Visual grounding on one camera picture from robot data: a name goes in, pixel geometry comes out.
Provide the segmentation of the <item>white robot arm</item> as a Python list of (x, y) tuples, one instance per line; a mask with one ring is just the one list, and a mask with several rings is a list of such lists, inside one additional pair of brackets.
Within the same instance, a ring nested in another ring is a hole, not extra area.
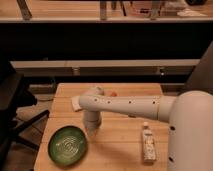
[(100, 125), (101, 111), (168, 122), (167, 171), (213, 171), (213, 95), (109, 97), (91, 88), (79, 104), (89, 129)]

